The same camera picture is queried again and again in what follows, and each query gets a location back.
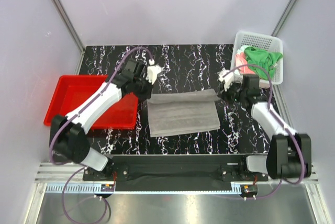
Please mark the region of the green towel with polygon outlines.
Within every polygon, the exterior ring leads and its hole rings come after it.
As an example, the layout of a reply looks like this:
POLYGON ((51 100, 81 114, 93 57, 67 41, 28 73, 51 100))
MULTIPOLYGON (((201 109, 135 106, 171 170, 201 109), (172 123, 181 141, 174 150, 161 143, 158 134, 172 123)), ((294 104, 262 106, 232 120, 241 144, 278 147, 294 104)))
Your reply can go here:
POLYGON ((277 62, 283 58, 283 54, 280 52, 267 52, 252 46, 245 48, 244 55, 248 64, 260 66, 266 70, 271 79, 275 75, 277 62))

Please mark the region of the grey towel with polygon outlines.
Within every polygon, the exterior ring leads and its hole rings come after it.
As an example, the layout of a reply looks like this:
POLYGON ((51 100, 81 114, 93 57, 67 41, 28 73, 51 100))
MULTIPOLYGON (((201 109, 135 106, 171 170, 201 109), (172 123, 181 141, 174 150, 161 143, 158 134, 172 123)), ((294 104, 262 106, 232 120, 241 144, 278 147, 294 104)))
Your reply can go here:
POLYGON ((153 94, 147 100, 150 137, 169 137, 220 128, 214 89, 153 94))

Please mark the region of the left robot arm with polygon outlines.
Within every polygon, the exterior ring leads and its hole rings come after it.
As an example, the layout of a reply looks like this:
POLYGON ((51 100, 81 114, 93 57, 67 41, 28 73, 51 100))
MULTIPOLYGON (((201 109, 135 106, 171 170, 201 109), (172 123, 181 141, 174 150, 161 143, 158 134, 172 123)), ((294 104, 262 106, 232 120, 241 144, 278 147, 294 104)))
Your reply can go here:
POLYGON ((151 98, 153 85, 162 67, 153 60, 148 66, 129 60, 121 72, 115 71, 84 103, 65 116, 56 115, 50 129, 50 152, 69 162, 95 170, 101 180, 113 174, 110 158, 93 149, 87 139, 91 126, 114 104, 128 94, 140 100, 151 98))

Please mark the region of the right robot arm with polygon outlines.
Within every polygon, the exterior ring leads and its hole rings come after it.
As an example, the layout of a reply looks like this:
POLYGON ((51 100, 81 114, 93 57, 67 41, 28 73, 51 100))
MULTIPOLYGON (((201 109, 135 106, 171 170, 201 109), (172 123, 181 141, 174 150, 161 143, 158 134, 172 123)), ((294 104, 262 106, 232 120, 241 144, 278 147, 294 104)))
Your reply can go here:
POLYGON ((218 97, 227 102, 239 102, 258 122, 270 139, 267 155, 249 155, 238 166, 238 175, 250 180, 256 173, 272 179, 300 183, 311 176, 311 138, 290 127, 275 111, 272 104, 261 96, 259 78, 254 74, 244 75, 242 84, 235 83, 234 74, 225 70, 219 74, 218 97))

